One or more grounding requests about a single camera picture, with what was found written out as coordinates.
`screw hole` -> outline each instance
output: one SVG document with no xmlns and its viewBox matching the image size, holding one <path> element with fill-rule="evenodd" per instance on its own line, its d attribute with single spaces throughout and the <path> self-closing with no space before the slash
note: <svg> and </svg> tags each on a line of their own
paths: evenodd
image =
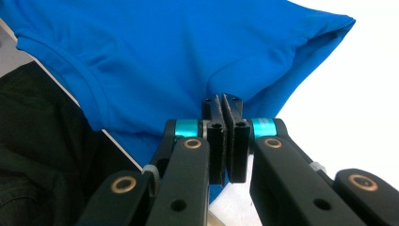
<svg viewBox="0 0 399 226">
<path fill-rule="evenodd" d="M 122 176 L 114 181 L 111 190 L 117 194 L 131 191 L 136 186 L 136 179 L 132 176 Z"/>
<path fill-rule="evenodd" d="M 185 203 L 184 200 L 175 200 L 172 202 L 170 205 L 170 209 L 176 212 L 181 212 L 187 207 L 187 204 Z"/>
<path fill-rule="evenodd" d="M 212 128 L 218 129 L 218 128 L 221 128 L 221 127 L 222 127 L 222 125 L 219 124 L 219 123 L 212 124 Z"/>
<path fill-rule="evenodd" d="M 331 209 L 331 205 L 330 205 L 327 201 L 325 201 L 325 200 L 322 200 L 322 199 L 315 199 L 315 200 L 313 201 L 313 203 L 314 203 L 314 205 L 317 206 L 319 209 L 326 210 L 326 211 L 328 211 L 328 210 Z"/>
<path fill-rule="evenodd" d="M 278 139 L 268 138 L 264 141 L 264 144 L 270 148 L 280 148 L 282 143 Z"/>
<path fill-rule="evenodd" d="M 359 174 L 352 174 L 349 176 L 349 182 L 352 183 L 352 185 L 356 186 L 357 188 L 360 188 L 365 191 L 377 191 L 378 190 L 378 185 L 375 181 L 372 179 L 359 175 Z"/>
<path fill-rule="evenodd" d="M 184 142 L 184 147 L 186 147 L 187 149 L 197 149 L 201 145 L 201 142 L 197 139 L 188 139 Z"/>
<path fill-rule="evenodd" d="M 235 125 L 243 127 L 243 126 L 246 126 L 246 123 L 241 121 L 241 122 L 237 122 Z"/>
</svg>

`black fabric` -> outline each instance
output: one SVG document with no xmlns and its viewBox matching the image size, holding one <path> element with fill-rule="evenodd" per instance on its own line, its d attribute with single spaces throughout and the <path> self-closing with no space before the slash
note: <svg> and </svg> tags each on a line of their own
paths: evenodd
<svg viewBox="0 0 399 226">
<path fill-rule="evenodd" d="M 0 225 L 73 225 L 104 178 L 127 169 L 35 62 L 0 79 Z"/>
</svg>

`white background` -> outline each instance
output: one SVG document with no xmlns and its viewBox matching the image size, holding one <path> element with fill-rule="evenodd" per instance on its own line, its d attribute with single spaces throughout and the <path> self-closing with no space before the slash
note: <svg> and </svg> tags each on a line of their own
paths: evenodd
<svg viewBox="0 0 399 226">
<path fill-rule="evenodd" d="M 278 118 L 334 179 L 369 171 L 399 189 L 399 7 L 392 0 L 293 0 L 357 20 L 332 55 L 294 92 Z M 211 210 L 227 225 L 260 225 L 248 186 L 229 185 Z"/>
</svg>

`blue fabric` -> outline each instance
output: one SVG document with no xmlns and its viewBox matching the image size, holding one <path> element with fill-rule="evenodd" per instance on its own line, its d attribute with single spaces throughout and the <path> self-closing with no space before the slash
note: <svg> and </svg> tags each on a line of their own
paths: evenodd
<svg viewBox="0 0 399 226">
<path fill-rule="evenodd" d="M 199 119 L 204 97 L 274 118 L 355 22 L 284 0 L 0 0 L 0 17 L 142 166 L 166 120 Z"/>
</svg>

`black plastic part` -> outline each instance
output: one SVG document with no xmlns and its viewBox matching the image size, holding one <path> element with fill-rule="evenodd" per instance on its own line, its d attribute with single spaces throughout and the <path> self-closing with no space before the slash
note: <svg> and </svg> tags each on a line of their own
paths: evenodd
<svg viewBox="0 0 399 226">
<path fill-rule="evenodd" d="M 281 146 L 267 146 L 269 138 Z M 263 225 L 365 225 L 290 141 L 256 145 L 250 195 Z"/>
<path fill-rule="evenodd" d="M 211 147 L 209 183 L 224 185 L 227 149 L 227 128 L 218 95 L 202 101 L 202 123 L 206 123 L 206 139 Z"/>
<path fill-rule="evenodd" d="M 231 183 L 244 183 L 247 180 L 247 159 L 251 127 L 242 119 L 243 101 L 233 95 L 223 93 L 223 115 L 228 128 L 227 171 Z"/>
<path fill-rule="evenodd" d="M 399 192 L 381 178 L 345 169 L 337 173 L 333 187 L 368 225 L 399 225 Z"/>
<path fill-rule="evenodd" d="M 249 150 L 248 150 L 248 153 L 249 154 L 253 154 L 255 152 L 255 149 L 256 149 L 255 133 L 254 133 L 254 130 L 253 130 L 252 120 L 251 119 L 247 119 L 247 121 L 249 122 L 249 124 L 252 127 L 252 129 L 250 130 L 250 133 L 249 133 Z"/>
<path fill-rule="evenodd" d="M 175 143 L 175 128 L 176 121 L 169 120 L 165 125 L 164 136 L 162 137 L 161 144 L 158 146 L 156 153 L 153 155 L 150 162 L 158 168 L 161 178 L 164 177 L 165 170 L 167 169 L 169 159 L 172 155 L 173 145 Z"/>
<path fill-rule="evenodd" d="M 291 139 L 291 137 L 288 135 L 288 130 L 287 127 L 285 126 L 285 123 L 283 120 L 281 119 L 273 119 L 275 125 L 276 125 L 276 130 L 277 130 L 277 136 L 278 137 L 283 137 L 285 138 L 287 141 L 289 141 L 291 143 L 291 145 L 294 147 L 294 149 L 296 150 L 296 152 L 308 163 L 312 163 L 313 160 L 311 160 L 311 158 L 305 154 L 305 152 L 302 151 L 302 149 Z M 331 178 L 328 177 L 328 175 L 322 171 L 322 170 L 318 170 L 317 174 L 319 174 L 319 176 L 329 185 L 332 186 L 333 181 L 331 180 Z"/>
<path fill-rule="evenodd" d="M 126 193 L 115 193 L 113 183 L 121 177 L 136 179 L 135 187 Z M 77 226 L 144 225 L 149 214 L 150 193 L 148 190 L 152 174 L 141 174 L 123 170 L 109 176 L 90 198 Z"/>
<path fill-rule="evenodd" d="M 184 145 L 188 142 L 195 147 L 198 141 L 198 148 Z M 199 137 L 182 138 L 176 143 L 146 225 L 206 225 L 209 148 Z"/>
</svg>

